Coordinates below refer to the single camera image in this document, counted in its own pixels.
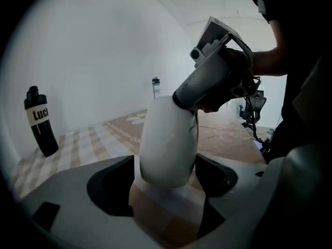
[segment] bottle label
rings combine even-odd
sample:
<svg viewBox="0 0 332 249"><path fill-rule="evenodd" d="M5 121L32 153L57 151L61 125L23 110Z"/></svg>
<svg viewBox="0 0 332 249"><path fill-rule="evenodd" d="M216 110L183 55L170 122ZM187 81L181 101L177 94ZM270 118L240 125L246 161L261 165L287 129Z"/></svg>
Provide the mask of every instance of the bottle label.
<svg viewBox="0 0 332 249"><path fill-rule="evenodd" d="M49 120L47 104L41 104L25 110L30 126Z"/></svg>

